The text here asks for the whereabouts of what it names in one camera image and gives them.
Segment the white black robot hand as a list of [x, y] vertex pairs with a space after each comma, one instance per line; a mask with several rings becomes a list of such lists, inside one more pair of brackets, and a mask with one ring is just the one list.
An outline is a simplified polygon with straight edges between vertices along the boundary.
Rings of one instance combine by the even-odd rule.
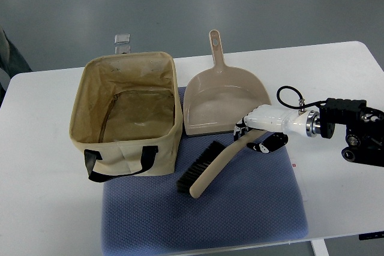
[[272, 134], [261, 143], [248, 142], [247, 147], [261, 153], [271, 153], [288, 142], [288, 136], [297, 133], [311, 137], [316, 112], [299, 112], [284, 107], [263, 104], [238, 121], [234, 127], [235, 140], [248, 132], [268, 131]]

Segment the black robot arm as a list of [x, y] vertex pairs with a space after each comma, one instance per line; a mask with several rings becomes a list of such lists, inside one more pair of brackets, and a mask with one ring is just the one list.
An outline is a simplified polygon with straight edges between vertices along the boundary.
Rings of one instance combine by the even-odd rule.
[[[280, 92], [290, 89], [298, 94], [299, 104], [285, 103]], [[347, 147], [341, 151], [342, 157], [352, 163], [383, 167], [383, 112], [367, 106], [366, 100], [344, 100], [327, 98], [306, 104], [304, 97], [296, 88], [282, 86], [277, 90], [277, 100], [283, 106], [305, 112], [306, 108], [316, 106], [318, 112], [310, 112], [305, 124], [309, 136], [321, 135], [330, 139], [336, 124], [346, 126]]]

